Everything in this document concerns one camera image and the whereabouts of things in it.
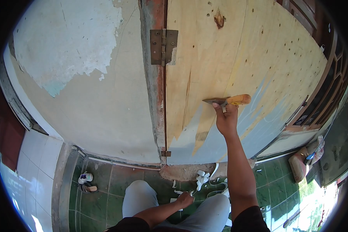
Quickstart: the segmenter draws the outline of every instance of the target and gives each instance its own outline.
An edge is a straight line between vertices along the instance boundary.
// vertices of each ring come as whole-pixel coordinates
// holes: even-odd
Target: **wooden handle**
[[[240,94],[227,98],[227,103],[232,105],[246,105],[251,102],[251,96],[249,94]]]

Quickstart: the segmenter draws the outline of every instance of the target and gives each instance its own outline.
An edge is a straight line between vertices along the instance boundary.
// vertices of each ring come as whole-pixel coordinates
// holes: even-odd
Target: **metal blade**
[[[226,105],[226,101],[225,100],[202,100],[206,103],[209,103],[209,104],[213,104],[213,102],[215,103],[218,103],[219,105],[221,106],[225,106]]]

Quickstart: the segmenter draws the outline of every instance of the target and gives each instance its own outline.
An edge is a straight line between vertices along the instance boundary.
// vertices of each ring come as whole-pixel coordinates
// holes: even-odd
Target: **sneaker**
[[[83,174],[80,175],[78,182],[79,184],[83,184],[87,181],[92,181],[93,180],[93,174],[84,172]]]

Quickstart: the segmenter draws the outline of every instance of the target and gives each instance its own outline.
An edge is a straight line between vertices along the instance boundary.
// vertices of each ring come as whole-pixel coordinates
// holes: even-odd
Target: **black shirt sleeve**
[[[123,218],[115,226],[105,230],[106,232],[149,232],[148,223],[139,217]]]
[[[258,231],[270,232],[263,220],[259,206],[252,206],[242,211],[233,221],[231,232]]]

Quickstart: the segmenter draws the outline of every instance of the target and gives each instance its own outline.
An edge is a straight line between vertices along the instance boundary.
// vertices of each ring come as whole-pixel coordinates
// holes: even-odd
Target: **sandal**
[[[86,182],[84,184],[79,184],[78,189],[83,193],[93,193],[93,192],[97,192],[99,190],[99,188],[97,186],[92,186],[88,182]]]

